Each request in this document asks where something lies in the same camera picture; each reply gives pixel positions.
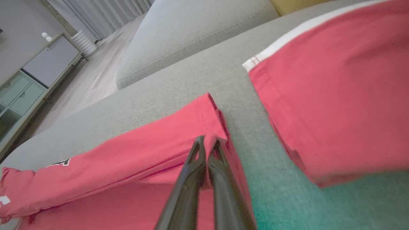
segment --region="sofa cushion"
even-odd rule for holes
[[[175,63],[26,141],[0,166],[36,170],[62,161],[210,92],[241,159],[260,230],[407,229],[407,172],[319,189],[287,157],[241,66],[303,21],[357,2],[333,1],[297,11]]]
[[[278,17],[268,0],[156,0],[118,69],[119,89]]]

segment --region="white cabinet door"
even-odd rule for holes
[[[45,86],[50,87],[78,54],[79,51],[61,36],[35,56],[23,69]]]

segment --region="ribbed white pot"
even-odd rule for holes
[[[85,35],[84,31],[82,30],[75,34],[71,39],[87,57],[91,56],[97,50],[97,46]]]

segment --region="white logo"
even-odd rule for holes
[[[0,196],[0,202],[3,203],[3,205],[6,205],[10,203],[10,199],[7,196]]]

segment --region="cushion seam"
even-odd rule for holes
[[[169,55],[166,56],[166,57],[163,57],[163,58],[161,58],[161,59],[159,59],[159,60],[157,60],[157,61],[155,61],[155,62],[150,63],[150,64],[147,65],[147,66],[144,66],[142,69],[137,70],[135,73],[132,73],[132,74],[130,74],[130,75],[124,77],[124,78],[117,79],[117,81],[122,81],[122,80],[128,79],[128,78],[130,78],[130,77],[134,77],[135,75],[138,75],[138,73],[140,73],[141,71],[143,71],[143,70],[145,70],[145,69],[147,69],[147,68],[156,66],[156,65],[160,64],[161,62],[163,62],[164,60],[167,60],[167,59],[171,58],[172,56],[177,55],[178,53],[180,53],[181,51],[183,51],[183,50],[185,50],[185,49],[187,49],[187,48],[194,47],[195,45],[198,45],[198,44],[200,44],[200,43],[202,43],[202,42],[208,40],[209,38],[212,38],[212,37],[216,36],[217,34],[219,34],[219,33],[221,33],[221,32],[227,31],[227,30],[229,30],[229,29],[231,29],[231,28],[233,28],[233,27],[235,27],[235,26],[237,26],[237,25],[243,24],[245,21],[247,21],[247,20],[249,20],[249,19],[251,19],[251,18],[253,18],[253,17],[259,15],[260,13],[262,13],[262,12],[265,10],[265,8],[266,8],[265,5],[266,5],[266,2],[264,1],[264,7],[263,7],[258,13],[254,14],[253,16],[250,16],[250,17],[244,19],[243,21],[241,21],[241,22],[239,22],[239,23],[236,23],[236,24],[234,24],[234,25],[232,25],[232,26],[230,26],[230,27],[228,27],[228,28],[226,28],[226,29],[220,30],[220,31],[218,31],[218,32],[216,32],[216,33],[214,33],[214,34],[208,36],[208,37],[202,38],[202,39],[196,41],[195,43],[192,43],[192,44],[190,44],[190,45],[188,45],[188,46],[186,46],[186,47],[184,47],[184,48],[182,48],[182,49],[180,49],[180,50],[178,50],[178,51],[176,51],[176,52],[174,52],[174,53],[172,53],[172,54],[169,54]]]

